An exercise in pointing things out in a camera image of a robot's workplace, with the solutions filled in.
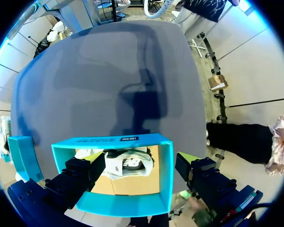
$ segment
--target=green object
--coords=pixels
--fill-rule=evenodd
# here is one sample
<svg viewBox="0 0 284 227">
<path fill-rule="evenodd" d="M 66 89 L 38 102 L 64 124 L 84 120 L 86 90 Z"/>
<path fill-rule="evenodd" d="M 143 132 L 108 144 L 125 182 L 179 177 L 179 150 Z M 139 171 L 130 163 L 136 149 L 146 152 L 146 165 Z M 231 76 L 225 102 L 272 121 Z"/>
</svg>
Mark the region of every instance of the green object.
<svg viewBox="0 0 284 227">
<path fill-rule="evenodd" d="M 179 194 L 186 200 L 188 200 L 188 198 L 191 196 L 191 194 L 188 191 L 181 191 L 179 192 Z"/>
<path fill-rule="evenodd" d="M 188 155 L 182 152 L 178 152 L 180 155 L 182 155 L 183 158 L 185 158 L 189 163 L 191 163 L 192 161 L 195 161 L 196 159 L 201 159 L 200 157 L 196 157 L 193 155 Z"/>
<path fill-rule="evenodd" d="M 201 209 L 193 215 L 193 220 L 198 227 L 211 226 L 215 212 L 210 212 L 208 209 Z"/>
</svg>

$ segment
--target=floral shirt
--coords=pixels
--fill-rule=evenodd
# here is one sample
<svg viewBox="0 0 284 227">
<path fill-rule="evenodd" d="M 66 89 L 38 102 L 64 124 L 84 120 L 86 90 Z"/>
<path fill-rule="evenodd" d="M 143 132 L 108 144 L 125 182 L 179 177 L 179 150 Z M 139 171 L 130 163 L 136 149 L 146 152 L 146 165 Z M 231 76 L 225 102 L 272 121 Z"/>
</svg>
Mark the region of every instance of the floral shirt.
<svg viewBox="0 0 284 227">
<path fill-rule="evenodd" d="M 284 174 L 284 142 L 280 137 L 278 129 L 284 129 L 284 116 L 280 116 L 274 126 L 269 126 L 271 133 L 273 134 L 272 154 L 269 162 L 265 165 L 266 172 L 269 175 L 275 175 L 276 173 Z M 279 167 L 275 170 L 271 170 L 271 166 L 277 164 Z"/>
</svg>

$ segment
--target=robotic arm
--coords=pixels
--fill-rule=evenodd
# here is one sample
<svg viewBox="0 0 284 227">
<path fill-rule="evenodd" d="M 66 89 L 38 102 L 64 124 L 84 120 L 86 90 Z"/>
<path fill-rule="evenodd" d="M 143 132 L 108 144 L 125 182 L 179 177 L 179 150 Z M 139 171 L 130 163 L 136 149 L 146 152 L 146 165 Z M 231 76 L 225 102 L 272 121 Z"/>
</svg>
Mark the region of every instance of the robotic arm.
<svg viewBox="0 0 284 227">
<path fill-rule="evenodd" d="M 72 209 L 85 191 L 92 190 L 105 169 L 104 154 L 92 163 L 73 157 L 65 166 L 54 179 L 45 180 L 45 189 L 33 180 L 26 183 L 19 181 L 8 188 L 12 202 L 29 226 L 86 226 L 65 216 L 64 212 Z M 188 188 L 201 197 L 209 209 L 215 211 L 213 225 L 246 224 L 244 218 L 248 213 L 242 211 L 257 204 L 263 194 L 254 192 L 249 185 L 237 191 L 236 180 L 228 179 L 215 166 L 216 163 L 209 158 L 189 163 L 181 154 L 177 154 L 176 170 Z"/>
</svg>

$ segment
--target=shoe logo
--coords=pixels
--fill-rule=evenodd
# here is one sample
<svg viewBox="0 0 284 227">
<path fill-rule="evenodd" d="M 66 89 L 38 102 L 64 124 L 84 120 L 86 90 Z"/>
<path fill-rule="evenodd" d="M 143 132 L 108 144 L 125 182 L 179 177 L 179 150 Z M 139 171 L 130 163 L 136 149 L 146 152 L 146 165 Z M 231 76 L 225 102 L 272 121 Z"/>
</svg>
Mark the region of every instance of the shoe logo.
<svg viewBox="0 0 284 227">
<path fill-rule="evenodd" d="M 125 162 L 123 163 L 123 166 L 137 167 L 139 163 L 140 163 L 140 159 L 138 158 L 127 158 Z"/>
</svg>

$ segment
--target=cardboard package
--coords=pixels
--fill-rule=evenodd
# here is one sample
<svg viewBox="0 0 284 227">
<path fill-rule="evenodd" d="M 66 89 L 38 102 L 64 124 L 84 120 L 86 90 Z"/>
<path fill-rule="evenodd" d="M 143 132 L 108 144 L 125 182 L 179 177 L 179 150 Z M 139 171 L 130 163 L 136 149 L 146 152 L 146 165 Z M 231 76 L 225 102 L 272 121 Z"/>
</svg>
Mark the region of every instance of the cardboard package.
<svg viewBox="0 0 284 227">
<path fill-rule="evenodd" d="M 228 83 L 222 74 L 219 76 L 210 77 L 208 82 L 212 91 L 218 91 L 228 87 Z"/>
<path fill-rule="evenodd" d="M 148 146 L 154 167 L 149 176 L 129 176 L 111 180 L 107 176 L 100 176 L 91 192 L 108 195 L 145 195 L 160 192 L 159 148 Z"/>
</svg>

